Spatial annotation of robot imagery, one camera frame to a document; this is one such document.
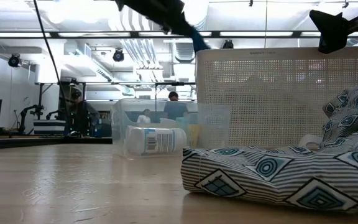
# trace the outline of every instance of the dark shirt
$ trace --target dark shirt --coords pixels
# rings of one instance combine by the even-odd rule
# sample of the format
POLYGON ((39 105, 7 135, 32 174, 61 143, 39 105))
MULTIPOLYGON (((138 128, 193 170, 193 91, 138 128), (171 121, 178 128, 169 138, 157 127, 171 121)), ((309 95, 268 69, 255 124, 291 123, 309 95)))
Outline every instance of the dark shirt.
POLYGON ((89 128, 94 128, 96 120, 99 119, 99 112, 96 111, 89 103, 84 101, 72 105, 70 107, 70 112, 74 114, 73 129, 81 133, 86 133, 89 128), (90 127, 88 126, 88 116, 91 118, 90 127))
POLYGON ((187 106, 185 103, 177 101, 168 101, 165 104, 164 112, 168 114, 168 119, 176 121, 177 118, 182 118, 184 113, 187 113, 187 106))

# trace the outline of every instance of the blue shirt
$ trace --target blue shirt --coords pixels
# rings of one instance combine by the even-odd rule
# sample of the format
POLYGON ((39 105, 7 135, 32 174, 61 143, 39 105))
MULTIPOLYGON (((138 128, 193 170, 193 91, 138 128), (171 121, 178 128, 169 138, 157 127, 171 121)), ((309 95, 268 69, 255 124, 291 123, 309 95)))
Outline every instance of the blue shirt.
POLYGON ((172 119, 174 121, 177 118, 182 118, 184 113, 187 113, 187 106, 185 103, 179 103, 177 101, 168 101, 165 104, 164 112, 168 114, 168 119, 172 119))

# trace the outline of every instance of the white pill bottle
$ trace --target white pill bottle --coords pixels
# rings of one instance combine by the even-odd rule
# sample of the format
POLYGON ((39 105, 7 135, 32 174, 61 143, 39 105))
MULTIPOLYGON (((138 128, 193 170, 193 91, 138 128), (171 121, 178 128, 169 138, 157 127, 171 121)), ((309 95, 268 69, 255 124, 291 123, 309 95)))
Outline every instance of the white pill bottle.
POLYGON ((128 126, 124 150, 130 157, 174 156, 187 146, 184 130, 180 128, 138 128, 128 126))

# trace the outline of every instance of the camera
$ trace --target camera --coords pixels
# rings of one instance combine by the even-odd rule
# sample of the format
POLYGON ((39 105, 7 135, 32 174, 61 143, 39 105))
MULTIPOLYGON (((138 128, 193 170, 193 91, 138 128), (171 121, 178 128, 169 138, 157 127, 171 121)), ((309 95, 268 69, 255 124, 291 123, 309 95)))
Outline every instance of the camera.
POLYGON ((116 49, 116 52, 112 56, 112 59, 115 62, 121 62, 124 60, 124 53, 122 52, 122 49, 116 49))
POLYGON ((232 40, 225 40, 222 49, 233 49, 234 44, 232 40))
POLYGON ((20 68, 22 66, 22 59, 20 59, 19 54, 12 54, 10 59, 7 61, 7 64, 12 68, 20 68))

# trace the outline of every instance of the laboratory room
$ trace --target laboratory room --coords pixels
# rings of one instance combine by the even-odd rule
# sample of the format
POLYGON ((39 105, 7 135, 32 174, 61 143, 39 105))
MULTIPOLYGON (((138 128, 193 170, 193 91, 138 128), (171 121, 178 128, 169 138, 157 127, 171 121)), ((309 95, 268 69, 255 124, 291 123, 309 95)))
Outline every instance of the laboratory room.
POLYGON ((0 0, 7 223, 358 223, 358 0, 0 0))

